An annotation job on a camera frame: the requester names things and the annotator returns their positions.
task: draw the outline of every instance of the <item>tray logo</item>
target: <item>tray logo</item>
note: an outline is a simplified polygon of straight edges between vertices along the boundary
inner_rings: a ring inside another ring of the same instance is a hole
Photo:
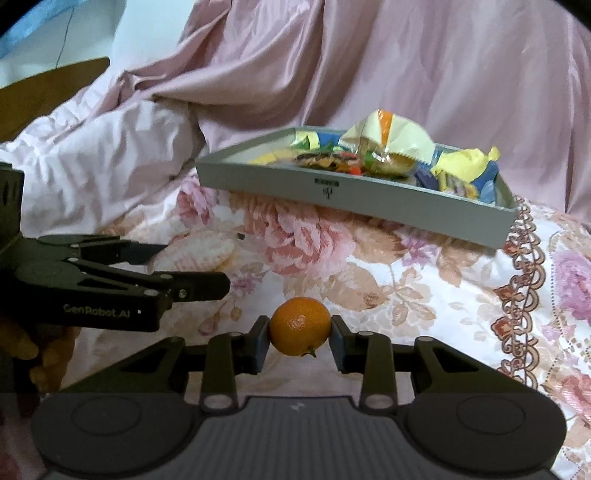
[[[325,185],[325,187],[322,189],[322,193],[327,200],[330,200],[333,195],[333,187],[337,188],[339,186],[339,182],[337,180],[314,179],[314,183],[316,185]]]

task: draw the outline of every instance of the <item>human hand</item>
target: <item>human hand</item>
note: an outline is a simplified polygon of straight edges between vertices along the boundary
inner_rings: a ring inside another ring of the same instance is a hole
[[[39,348],[16,322],[0,316],[1,349],[20,360],[33,360],[41,355],[40,364],[29,371],[31,382],[41,393],[60,389],[79,333],[78,327],[65,327],[61,330],[61,336]]]

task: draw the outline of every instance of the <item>yellow wrapper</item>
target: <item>yellow wrapper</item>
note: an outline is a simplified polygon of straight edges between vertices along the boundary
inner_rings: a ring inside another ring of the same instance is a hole
[[[488,155],[484,155],[477,148],[443,153],[431,172],[436,177],[441,172],[446,172],[461,181],[471,183],[484,173],[489,161],[496,161],[500,156],[501,153],[496,147],[492,147]]]
[[[380,150],[392,163],[407,157],[430,165],[435,152],[435,143],[423,127],[381,109],[351,127],[339,144],[361,157],[368,150]]]
[[[276,150],[261,155],[248,162],[249,165],[268,165],[269,163],[275,163],[279,160],[293,159],[298,154],[297,151],[290,148],[284,148],[282,150]]]

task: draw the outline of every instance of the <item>floral bedspread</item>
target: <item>floral bedspread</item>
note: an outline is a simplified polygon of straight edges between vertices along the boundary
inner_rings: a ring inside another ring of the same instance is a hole
[[[569,425],[554,472],[591,478],[591,235],[567,215],[517,200],[505,248],[491,251],[323,207],[217,192],[189,172],[104,233],[170,242],[145,271],[221,270],[230,294],[175,305],[157,333],[83,330],[63,384],[166,336],[204,343],[246,332],[286,299],[310,296],[354,331],[397,343],[431,335],[547,394]],[[242,377],[242,395],[357,397],[361,386],[360,376],[336,371],[327,345],[317,359],[271,348],[263,373]],[[188,397],[199,379],[191,377]],[[20,463],[12,457],[5,455],[5,469]],[[1,478],[18,478],[2,474],[0,466]]]

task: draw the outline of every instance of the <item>pink comforter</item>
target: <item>pink comforter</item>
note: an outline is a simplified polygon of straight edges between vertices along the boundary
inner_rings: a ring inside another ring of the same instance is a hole
[[[495,143],[515,193],[588,224],[590,51],[551,0],[202,0],[170,58],[107,72],[0,161],[27,175],[25,234],[90,232],[166,185],[195,127],[217,150],[380,107],[441,143]]]

